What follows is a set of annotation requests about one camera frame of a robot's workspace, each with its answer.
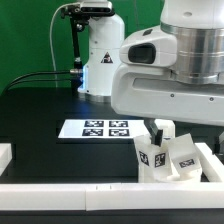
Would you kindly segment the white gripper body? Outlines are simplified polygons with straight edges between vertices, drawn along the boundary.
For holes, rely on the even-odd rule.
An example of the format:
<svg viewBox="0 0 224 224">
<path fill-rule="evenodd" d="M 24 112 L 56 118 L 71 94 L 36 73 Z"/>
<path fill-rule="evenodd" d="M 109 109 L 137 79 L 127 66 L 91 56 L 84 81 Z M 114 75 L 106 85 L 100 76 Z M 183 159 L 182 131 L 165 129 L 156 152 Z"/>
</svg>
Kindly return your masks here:
<svg viewBox="0 0 224 224">
<path fill-rule="evenodd" d="M 130 35 L 120 60 L 116 113 L 224 126 L 224 29 L 161 24 Z"/>
</svg>

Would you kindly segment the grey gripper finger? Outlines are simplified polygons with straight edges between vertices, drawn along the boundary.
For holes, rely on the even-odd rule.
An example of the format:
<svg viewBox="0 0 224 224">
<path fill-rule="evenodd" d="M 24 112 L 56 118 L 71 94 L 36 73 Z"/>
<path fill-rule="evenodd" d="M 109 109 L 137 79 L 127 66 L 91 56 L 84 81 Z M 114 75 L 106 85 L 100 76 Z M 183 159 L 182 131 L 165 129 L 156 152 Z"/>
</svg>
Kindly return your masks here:
<svg viewBox="0 0 224 224">
<path fill-rule="evenodd" d="M 151 118 L 146 118 L 144 120 L 144 125 L 151 135 L 151 143 L 160 146 L 162 143 L 163 130 L 159 129 L 155 120 Z"/>
<path fill-rule="evenodd" d="M 214 154 L 224 155 L 224 132 L 215 138 Z"/>
</svg>

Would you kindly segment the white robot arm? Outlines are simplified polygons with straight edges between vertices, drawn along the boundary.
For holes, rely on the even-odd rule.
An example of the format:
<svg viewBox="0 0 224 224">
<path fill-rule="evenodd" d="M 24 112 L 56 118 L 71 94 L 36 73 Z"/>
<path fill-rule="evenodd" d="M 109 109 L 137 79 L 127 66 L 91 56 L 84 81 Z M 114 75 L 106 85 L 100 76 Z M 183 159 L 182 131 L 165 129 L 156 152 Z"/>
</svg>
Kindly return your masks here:
<svg viewBox="0 0 224 224">
<path fill-rule="evenodd" d="M 165 0 L 160 24 L 123 43 L 109 23 L 90 21 L 80 92 L 109 99 L 118 114 L 203 124 L 224 153 L 224 0 Z"/>
</svg>

